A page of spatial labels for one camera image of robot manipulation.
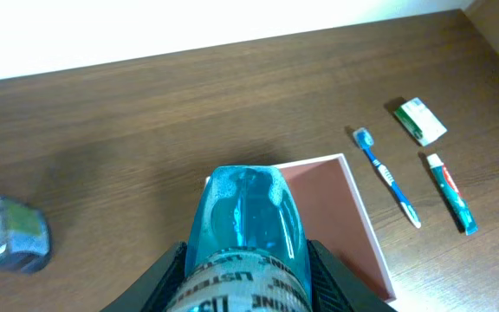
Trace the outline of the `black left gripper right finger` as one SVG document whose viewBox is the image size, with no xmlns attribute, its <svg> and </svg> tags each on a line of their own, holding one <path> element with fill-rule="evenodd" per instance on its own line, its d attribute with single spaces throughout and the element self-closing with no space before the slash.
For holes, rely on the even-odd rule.
<svg viewBox="0 0 499 312">
<path fill-rule="evenodd" d="M 314 312 L 395 312 L 322 243 L 308 240 Z"/>
</svg>

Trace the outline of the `teal mouthwash bottle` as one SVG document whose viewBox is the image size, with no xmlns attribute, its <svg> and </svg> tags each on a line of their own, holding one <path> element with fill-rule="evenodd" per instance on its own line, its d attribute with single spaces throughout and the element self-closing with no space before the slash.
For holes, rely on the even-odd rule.
<svg viewBox="0 0 499 312">
<path fill-rule="evenodd" d="M 309 311 L 305 231 L 280 170 L 220 166 L 191 228 L 185 279 L 168 311 Z"/>
</svg>

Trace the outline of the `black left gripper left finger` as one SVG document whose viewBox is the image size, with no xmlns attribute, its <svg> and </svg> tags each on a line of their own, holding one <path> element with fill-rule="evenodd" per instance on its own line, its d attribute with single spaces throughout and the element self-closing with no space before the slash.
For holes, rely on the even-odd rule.
<svg viewBox="0 0 499 312">
<path fill-rule="evenodd" d="M 161 312 L 185 279 L 187 244 L 169 248 L 123 294 L 101 312 Z"/>
</svg>

